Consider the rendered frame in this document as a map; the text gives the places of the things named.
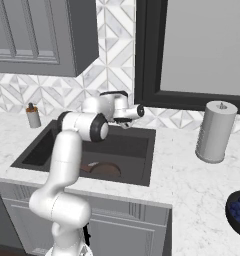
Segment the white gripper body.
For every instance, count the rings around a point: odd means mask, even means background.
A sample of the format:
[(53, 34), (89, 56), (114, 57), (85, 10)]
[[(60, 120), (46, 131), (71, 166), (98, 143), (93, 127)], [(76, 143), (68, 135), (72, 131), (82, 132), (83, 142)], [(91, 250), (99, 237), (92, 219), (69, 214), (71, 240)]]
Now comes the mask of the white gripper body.
[(114, 118), (114, 122), (123, 129), (129, 129), (131, 127), (132, 120), (130, 118)]

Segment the dark grey sink basin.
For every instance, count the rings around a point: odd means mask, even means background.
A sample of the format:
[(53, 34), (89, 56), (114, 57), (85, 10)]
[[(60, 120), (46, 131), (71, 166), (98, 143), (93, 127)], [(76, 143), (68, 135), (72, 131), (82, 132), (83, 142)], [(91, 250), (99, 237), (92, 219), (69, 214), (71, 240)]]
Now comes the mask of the dark grey sink basin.
[[(58, 134), (57, 121), (52, 120), (15, 160), (12, 167), (48, 172), (54, 141)], [(110, 162), (121, 170), (120, 177), (96, 175), (80, 171), (81, 177), (149, 186), (152, 169), (154, 129), (122, 129), (111, 125), (103, 142), (83, 142), (82, 165)]]

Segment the brown pan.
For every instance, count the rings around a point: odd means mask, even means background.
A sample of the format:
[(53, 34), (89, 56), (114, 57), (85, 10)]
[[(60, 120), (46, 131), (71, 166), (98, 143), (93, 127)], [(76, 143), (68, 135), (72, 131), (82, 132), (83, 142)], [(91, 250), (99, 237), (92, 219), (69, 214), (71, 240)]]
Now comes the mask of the brown pan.
[(91, 174), (121, 176), (120, 168), (111, 162), (92, 162), (87, 165), (81, 165), (80, 169)]

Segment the black framed window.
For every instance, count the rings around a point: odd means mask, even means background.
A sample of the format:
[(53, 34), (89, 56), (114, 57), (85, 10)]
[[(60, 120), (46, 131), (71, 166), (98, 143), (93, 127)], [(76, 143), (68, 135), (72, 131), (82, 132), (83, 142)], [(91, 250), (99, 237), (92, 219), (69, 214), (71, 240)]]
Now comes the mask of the black framed window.
[(168, 0), (136, 0), (134, 103), (146, 107), (204, 111), (207, 102), (228, 101), (238, 108), (240, 96), (176, 92), (160, 88)]

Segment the white paper towel roll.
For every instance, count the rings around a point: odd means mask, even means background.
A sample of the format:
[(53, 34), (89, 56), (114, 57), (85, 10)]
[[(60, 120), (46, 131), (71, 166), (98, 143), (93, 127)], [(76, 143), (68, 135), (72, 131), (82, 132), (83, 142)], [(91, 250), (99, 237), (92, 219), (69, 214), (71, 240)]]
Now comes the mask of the white paper towel roll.
[(224, 160), (237, 112), (238, 108), (229, 102), (210, 101), (206, 104), (195, 149), (200, 160), (211, 164)]

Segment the grey base cupboard door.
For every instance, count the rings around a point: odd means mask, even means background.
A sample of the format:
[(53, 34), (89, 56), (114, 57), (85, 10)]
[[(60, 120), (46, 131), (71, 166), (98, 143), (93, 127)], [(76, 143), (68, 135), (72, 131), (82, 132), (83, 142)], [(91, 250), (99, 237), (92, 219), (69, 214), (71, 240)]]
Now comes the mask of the grey base cupboard door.
[(87, 197), (86, 240), (94, 256), (172, 256), (172, 210), (159, 205)]
[(53, 246), (52, 222), (35, 215), (29, 200), (35, 187), (0, 182), (0, 196), (10, 215), (24, 250), (44, 256)]

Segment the black bowl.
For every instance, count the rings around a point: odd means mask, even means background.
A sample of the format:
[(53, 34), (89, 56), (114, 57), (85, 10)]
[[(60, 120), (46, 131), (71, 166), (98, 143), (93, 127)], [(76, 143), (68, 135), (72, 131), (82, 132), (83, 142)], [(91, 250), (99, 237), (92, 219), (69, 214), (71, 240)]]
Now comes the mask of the black bowl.
[(238, 223), (230, 213), (230, 203), (236, 201), (240, 197), (240, 190), (231, 193), (225, 204), (225, 215), (228, 223), (240, 235), (240, 223)]

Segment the grey wall cupboard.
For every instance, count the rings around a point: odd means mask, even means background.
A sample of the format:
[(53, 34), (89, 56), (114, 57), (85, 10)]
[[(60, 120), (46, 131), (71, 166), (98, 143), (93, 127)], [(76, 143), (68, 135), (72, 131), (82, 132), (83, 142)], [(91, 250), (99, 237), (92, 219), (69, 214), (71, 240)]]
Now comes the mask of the grey wall cupboard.
[(98, 57), (96, 0), (0, 0), (0, 73), (76, 77)]

